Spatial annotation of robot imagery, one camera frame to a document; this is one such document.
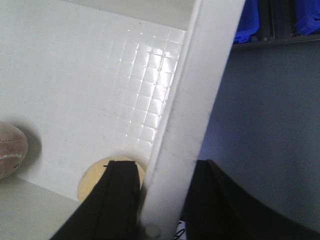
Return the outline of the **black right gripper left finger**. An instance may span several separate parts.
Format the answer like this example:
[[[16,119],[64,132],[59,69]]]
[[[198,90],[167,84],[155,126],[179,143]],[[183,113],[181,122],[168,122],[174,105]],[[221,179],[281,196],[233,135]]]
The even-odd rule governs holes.
[[[134,240],[140,196],[134,161],[110,161],[91,193],[53,240]]]

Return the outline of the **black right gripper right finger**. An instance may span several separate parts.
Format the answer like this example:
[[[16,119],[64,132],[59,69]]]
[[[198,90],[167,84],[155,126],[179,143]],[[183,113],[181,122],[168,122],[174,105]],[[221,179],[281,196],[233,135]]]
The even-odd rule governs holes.
[[[211,159],[197,161],[182,215],[189,240],[320,238],[254,198]]]

